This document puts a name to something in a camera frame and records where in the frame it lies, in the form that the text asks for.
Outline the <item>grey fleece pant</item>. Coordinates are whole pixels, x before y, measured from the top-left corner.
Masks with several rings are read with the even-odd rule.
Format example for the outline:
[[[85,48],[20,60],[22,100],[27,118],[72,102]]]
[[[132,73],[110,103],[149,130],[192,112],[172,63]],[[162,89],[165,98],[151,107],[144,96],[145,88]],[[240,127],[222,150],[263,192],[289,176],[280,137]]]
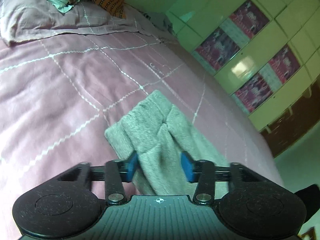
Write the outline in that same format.
[[[188,118],[160,91],[153,91],[127,115],[105,131],[119,159],[137,152],[141,170],[133,184],[141,194],[193,195],[196,184],[187,182],[181,152],[195,160],[208,160],[227,167],[221,155]]]

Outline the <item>brown wooden door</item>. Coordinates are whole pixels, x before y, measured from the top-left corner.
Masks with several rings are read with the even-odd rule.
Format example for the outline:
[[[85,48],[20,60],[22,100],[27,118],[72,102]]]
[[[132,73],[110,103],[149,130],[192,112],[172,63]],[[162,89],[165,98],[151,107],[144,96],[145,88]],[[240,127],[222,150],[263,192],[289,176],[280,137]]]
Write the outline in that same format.
[[[260,134],[273,157],[287,150],[319,122],[319,84],[312,84],[304,94]]]

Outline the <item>right red poster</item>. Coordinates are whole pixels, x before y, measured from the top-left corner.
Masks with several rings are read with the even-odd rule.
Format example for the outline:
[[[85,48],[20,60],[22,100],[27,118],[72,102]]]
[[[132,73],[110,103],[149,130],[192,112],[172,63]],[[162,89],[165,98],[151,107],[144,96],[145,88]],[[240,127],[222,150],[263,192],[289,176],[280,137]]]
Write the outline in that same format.
[[[232,94],[232,98],[247,115],[277,92],[300,68],[300,63],[288,44],[272,57],[255,75]]]

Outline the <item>red poster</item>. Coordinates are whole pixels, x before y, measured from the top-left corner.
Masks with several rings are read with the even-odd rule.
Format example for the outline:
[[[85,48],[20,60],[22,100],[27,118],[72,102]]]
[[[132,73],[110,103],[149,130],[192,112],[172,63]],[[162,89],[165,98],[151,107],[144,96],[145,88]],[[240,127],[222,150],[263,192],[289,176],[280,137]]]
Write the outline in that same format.
[[[300,68],[300,63],[288,44],[272,57],[255,75],[232,94],[232,98],[247,115],[277,92]]]
[[[215,74],[269,21],[252,0],[246,0],[192,52],[192,55],[206,70]]]

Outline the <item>pink checked bed sheet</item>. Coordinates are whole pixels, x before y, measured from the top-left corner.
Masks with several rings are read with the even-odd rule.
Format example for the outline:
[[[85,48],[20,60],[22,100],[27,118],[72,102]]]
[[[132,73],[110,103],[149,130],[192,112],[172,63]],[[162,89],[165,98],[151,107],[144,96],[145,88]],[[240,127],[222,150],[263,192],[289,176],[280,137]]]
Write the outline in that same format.
[[[213,76],[138,12],[107,22],[83,4],[89,32],[14,43],[1,31],[1,239],[18,239],[15,200],[81,162],[115,158],[104,131],[154,90],[175,104],[229,161],[276,183],[271,151]]]

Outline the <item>left red poster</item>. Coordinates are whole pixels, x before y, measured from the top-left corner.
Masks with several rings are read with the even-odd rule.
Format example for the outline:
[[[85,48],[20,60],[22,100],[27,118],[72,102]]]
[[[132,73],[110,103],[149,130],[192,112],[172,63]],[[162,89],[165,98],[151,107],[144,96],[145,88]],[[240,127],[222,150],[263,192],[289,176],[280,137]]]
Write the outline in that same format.
[[[252,0],[246,0],[192,52],[192,55],[206,70],[215,74],[269,21]]]

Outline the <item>yellow-green wardrobe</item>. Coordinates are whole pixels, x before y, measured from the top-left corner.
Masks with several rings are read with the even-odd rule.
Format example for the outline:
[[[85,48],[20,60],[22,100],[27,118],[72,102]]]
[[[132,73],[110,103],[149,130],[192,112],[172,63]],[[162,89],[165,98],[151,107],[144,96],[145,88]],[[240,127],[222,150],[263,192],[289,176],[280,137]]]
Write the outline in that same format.
[[[192,52],[246,0],[177,0],[167,12],[180,44]],[[319,79],[319,0],[252,0],[269,23],[218,72],[212,74],[231,96],[286,44],[300,63],[295,74],[247,115],[263,130]]]

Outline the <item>grey crumpled cloth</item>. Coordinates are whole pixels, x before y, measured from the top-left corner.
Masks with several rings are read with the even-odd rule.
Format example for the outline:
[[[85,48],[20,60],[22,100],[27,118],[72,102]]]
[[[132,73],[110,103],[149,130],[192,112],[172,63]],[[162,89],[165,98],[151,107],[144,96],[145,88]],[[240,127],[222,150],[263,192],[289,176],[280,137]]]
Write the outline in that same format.
[[[142,14],[159,30],[173,34],[173,24],[166,14],[160,12],[143,12]]]

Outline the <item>pink pillow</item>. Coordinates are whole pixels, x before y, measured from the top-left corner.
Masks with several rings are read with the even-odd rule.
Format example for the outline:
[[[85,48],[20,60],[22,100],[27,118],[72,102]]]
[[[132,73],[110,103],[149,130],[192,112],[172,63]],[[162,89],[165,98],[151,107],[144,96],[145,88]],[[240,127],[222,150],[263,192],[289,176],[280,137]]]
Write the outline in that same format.
[[[139,14],[125,7],[127,16],[111,16],[91,2],[81,2],[62,14],[47,0],[1,0],[1,39],[7,46],[26,43],[60,34],[104,35],[138,32]]]

